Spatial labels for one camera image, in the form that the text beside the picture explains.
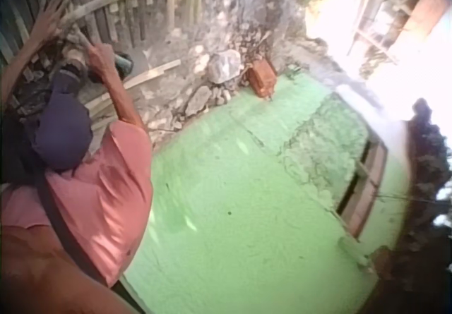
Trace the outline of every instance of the person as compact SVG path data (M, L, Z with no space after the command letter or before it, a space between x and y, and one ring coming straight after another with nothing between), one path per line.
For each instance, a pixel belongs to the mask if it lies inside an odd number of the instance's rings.
M61 32L59 22L69 2L50 0L40 10L28 41L4 69L2 113L31 58ZM131 263L148 222L152 146L116 71L112 47L96 44L88 47L89 66L102 79L119 120L109 125L100 149L88 154L90 118L76 99L85 59L77 49L65 57L30 142L49 167L45 178L67 227L111 287ZM84 274L63 246L34 186L2 193L2 308L12 313L132 313L107 287Z

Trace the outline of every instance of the wooden window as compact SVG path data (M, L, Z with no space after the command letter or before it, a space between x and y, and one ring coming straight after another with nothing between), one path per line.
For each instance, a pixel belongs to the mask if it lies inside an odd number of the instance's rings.
M355 238L361 234L369 218L383 178L386 155L385 145L375 135L371 136L361 160L356 163L355 175L336 209Z

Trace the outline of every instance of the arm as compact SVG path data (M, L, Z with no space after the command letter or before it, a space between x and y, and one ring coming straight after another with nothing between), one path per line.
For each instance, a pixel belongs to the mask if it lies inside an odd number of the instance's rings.
M30 38L1 74L1 112L5 109L14 86L31 58L61 32L58 24L69 2L70 0L51 0L46 8L44 5L41 8Z
M130 123L148 132L136 111L132 99L122 85L119 74L114 66L114 52L109 44L97 44L88 46L90 65L102 78L102 82L112 98L114 108L119 120Z

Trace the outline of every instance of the green floor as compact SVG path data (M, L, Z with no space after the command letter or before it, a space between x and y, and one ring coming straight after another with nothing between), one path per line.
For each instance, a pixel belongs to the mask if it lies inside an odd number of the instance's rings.
M156 314L353 314L376 277L338 246L331 212L367 132L303 75L272 102L242 92L194 122L153 162L148 229L125 278ZM381 190L408 181L389 154ZM400 202L376 201L360 241L396 239Z

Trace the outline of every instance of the strap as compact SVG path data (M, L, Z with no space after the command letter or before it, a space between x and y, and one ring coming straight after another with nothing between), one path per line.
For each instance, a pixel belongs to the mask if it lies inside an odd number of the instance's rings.
M80 246L71 230L68 228L66 222L55 203L54 196L51 192L49 182L45 178L43 171L37 171L35 175L35 185L37 194L40 197L42 206L55 230L64 250L71 256L72 260L77 266L89 277L97 282L107 285L105 278L100 274L99 270L94 266L94 263L88 254Z

